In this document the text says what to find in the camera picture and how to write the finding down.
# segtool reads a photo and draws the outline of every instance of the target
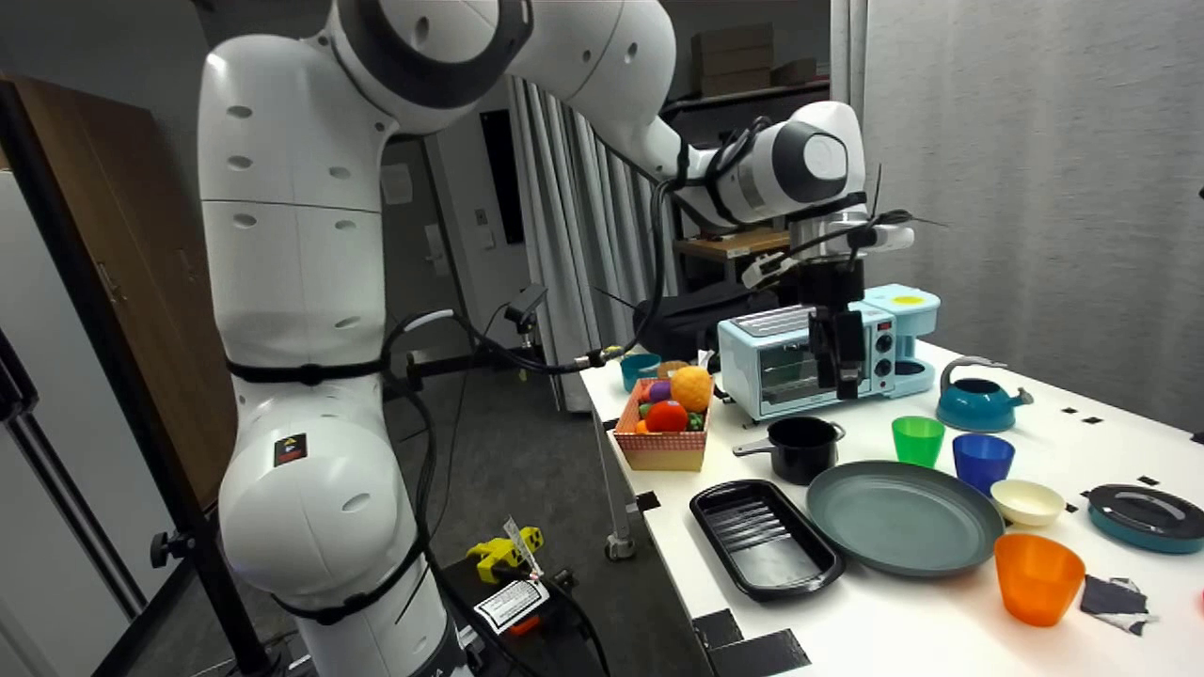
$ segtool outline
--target black plate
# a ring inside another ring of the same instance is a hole
[[[1088,502],[1093,523],[1114,541],[1157,552],[1204,549],[1204,510],[1175,494],[1157,494],[1144,485],[1095,485]]]
[[[844,558],[772,480],[711,485],[689,510],[749,598],[808,598],[844,572]]]
[[[844,552],[903,581],[976,572],[1005,533],[981,494],[903,464],[831,468],[808,485],[807,510]]]

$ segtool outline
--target blue object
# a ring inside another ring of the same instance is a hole
[[[640,381],[647,381],[661,369],[661,356],[659,355],[629,355],[617,366],[626,374],[626,391],[631,391]]]
[[[948,363],[942,374],[942,403],[937,418],[951,430],[976,430],[976,432],[1001,432],[1015,426],[1015,408],[1029,408],[1030,395],[1019,388],[1007,395],[992,381],[951,381],[951,369],[960,366],[990,366],[986,356],[960,356]]]
[[[1015,448],[1001,438],[951,438],[955,479],[990,494],[992,480],[1007,479]]]
[[[1199,552],[1204,510],[1175,494],[1144,485],[1095,485],[1093,528],[1108,537],[1147,552]]]

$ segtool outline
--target wall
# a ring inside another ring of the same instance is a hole
[[[208,42],[191,0],[5,0],[0,70],[118,97],[163,123],[186,190]]]
[[[1204,4],[878,0],[867,147],[937,342],[1204,430]]]

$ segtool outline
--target table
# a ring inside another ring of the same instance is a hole
[[[951,349],[920,342],[920,356],[937,374],[955,356]],[[997,598],[997,577],[986,562],[976,577],[945,582],[906,582],[848,568],[823,593],[759,607],[731,582],[721,562],[689,514],[689,502],[720,480],[772,479],[772,460],[733,460],[733,445],[765,442],[765,426],[749,426],[736,408],[716,403],[706,415],[706,453],[698,474],[629,469],[631,494],[656,494],[661,508],[644,510],[650,541],[659,544],[669,581],[689,617],[731,611],[741,632],[769,635],[792,627],[808,650],[814,667],[798,673],[1199,673],[1204,670],[1204,552],[1164,558],[1108,541],[1088,523],[1085,489],[1135,479],[1157,479],[1164,494],[1204,504],[1204,445],[1188,432],[1135,418],[1128,410],[1085,400],[1076,391],[981,369],[1007,391],[1029,388],[1030,408],[1015,410],[1015,430],[1001,432],[1015,445],[1011,479],[1053,485],[1079,510],[1060,514],[1046,537],[1074,544],[1099,581],[1133,581],[1159,617],[1144,635],[1124,635],[1079,611],[1069,611],[1059,627],[1029,627],[1011,621]],[[615,421],[626,408],[617,366],[582,374],[600,421]],[[823,410],[839,421],[839,464],[892,460],[892,418],[933,415],[937,385],[911,400],[867,400]],[[951,442],[945,438],[937,469],[951,474]]]

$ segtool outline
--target small appliance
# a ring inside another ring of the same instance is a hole
[[[933,388],[933,366],[913,340],[937,332],[942,299],[913,287],[872,287],[849,310],[867,326],[867,376],[857,400],[903,400]],[[821,388],[808,342],[808,310],[787,304],[720,324],[721,391],[753,418],[774,421],[829,410],[844,400]]]

